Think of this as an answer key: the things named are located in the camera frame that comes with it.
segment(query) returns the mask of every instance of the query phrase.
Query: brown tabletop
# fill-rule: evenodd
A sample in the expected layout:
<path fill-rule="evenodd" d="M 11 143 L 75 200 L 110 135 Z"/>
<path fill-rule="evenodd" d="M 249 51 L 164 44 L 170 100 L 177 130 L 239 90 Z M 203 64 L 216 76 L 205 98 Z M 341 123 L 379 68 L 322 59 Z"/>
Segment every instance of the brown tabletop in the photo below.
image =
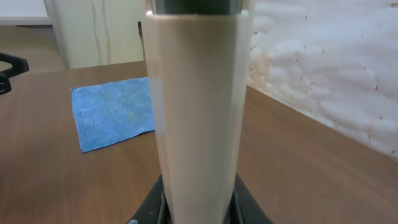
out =
<path fill-rule="evenodd" d="M 128 221 L 160 175 L 155 134 L 82 154 L 70 88 L 144 76 L 134 62 L 12 79 L 0 223 Z M 274 223 L 398 223 L 397 164 L 249 87 L 238 174 Z"/>

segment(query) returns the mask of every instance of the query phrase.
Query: wrinkled white surface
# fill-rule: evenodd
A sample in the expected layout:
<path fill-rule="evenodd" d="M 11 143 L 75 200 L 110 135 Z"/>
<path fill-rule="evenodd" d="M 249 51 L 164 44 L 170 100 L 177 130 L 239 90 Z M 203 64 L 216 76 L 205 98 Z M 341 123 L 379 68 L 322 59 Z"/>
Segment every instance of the wrinkled white surface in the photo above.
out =
<path fill-rule="evenodd" d="M 398 157 L 398 8 L 392 3 L 258 0 L 249 85 Z"/>

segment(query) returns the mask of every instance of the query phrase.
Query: white panel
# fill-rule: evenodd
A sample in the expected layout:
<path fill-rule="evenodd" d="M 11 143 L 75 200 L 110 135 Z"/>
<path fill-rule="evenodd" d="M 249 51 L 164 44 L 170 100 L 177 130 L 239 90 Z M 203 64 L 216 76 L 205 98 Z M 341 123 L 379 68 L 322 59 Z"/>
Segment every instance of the white panel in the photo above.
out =
<path fill-rule="evenodd" d="M 36 16 L 47 16 L 43 0 L 0 0 L 0 17 Z"/>
<path fill-rule="evenodd" d="M 260 0 L 254 88 L 398 157 L 398 3 Z"/>
<path fill-rule="evenodd" d="M 140 0 L 53 1 L 70 68 L 144 59 Z"/>

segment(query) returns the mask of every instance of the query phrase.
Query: blue towel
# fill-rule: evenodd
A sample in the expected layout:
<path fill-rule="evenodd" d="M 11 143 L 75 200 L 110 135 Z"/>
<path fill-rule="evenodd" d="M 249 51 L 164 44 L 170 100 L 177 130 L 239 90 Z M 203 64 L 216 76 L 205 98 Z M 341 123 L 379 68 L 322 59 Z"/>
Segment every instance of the blue towel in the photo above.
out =
<path fill-rule="evenodd" d="M 72 110 L 82 152 L 155 129 L 148 78 L 72 88 Z"/>

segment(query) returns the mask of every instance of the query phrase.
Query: wall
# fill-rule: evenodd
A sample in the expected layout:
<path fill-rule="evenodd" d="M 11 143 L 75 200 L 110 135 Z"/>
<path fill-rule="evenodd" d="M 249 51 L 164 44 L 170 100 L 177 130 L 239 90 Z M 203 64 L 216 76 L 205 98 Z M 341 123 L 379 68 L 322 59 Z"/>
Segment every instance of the wall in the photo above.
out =
<path fill-rule="evenodd" d="M 47 16 L 43 0 L 0 0 L 0 17 Z"/>
<path fill-rule="evenodd" d="M 70 68 L 143 60 L 141 0 L 53 0 Z"/>
<path fill-rule="evenodd" d="M 249 85 L 398 158 L 397 7 L 259 0 Z"/>

